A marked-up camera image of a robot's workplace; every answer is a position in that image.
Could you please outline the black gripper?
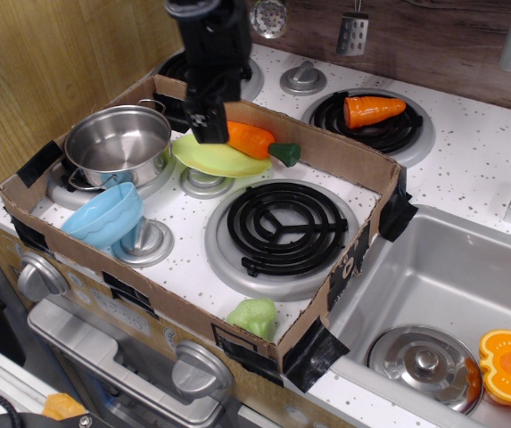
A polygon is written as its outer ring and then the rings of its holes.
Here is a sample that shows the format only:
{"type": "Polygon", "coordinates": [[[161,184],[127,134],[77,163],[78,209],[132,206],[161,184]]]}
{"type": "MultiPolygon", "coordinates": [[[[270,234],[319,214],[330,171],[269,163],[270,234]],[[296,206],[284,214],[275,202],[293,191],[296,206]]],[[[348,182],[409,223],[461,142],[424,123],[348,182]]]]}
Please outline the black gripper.
{"type": "Polygon", "coordinates": [[[200,144],[229,139],[224,102],[241,99],[251,76],[251,31],[244,1],[179,1],[177,25],[188,63],[185,117],[200,144]]]}

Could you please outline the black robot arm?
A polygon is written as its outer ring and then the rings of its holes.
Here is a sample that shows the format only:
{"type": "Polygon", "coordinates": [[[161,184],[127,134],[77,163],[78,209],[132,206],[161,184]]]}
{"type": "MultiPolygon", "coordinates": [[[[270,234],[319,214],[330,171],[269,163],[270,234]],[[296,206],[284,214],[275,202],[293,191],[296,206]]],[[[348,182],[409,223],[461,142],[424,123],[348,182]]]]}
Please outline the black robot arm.
{"type": "Polygon", "coordinates": [[[225,104],[241,100],[251,77],[251,31],[244,1],[167,1],[188,65],[184,112],[201,144],[229,139],[225,104]]]}

